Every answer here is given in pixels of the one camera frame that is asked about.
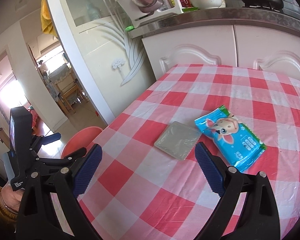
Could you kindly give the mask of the person's left hand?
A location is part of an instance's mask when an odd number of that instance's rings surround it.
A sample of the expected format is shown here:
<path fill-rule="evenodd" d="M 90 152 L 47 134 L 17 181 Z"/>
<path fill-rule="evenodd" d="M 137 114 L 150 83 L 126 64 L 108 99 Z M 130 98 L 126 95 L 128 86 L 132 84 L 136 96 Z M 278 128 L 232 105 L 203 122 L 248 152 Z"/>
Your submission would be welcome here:
<path fill-rule="evenodd" d="M 13 213 L 18 213 L 23 194 L 24 194 L 23 189 L 13 191 L 11 185 L 7 183 L 1 189 L 0 201 L 2 202 L 2 204 L 6 209 L 10 210 Z"/>

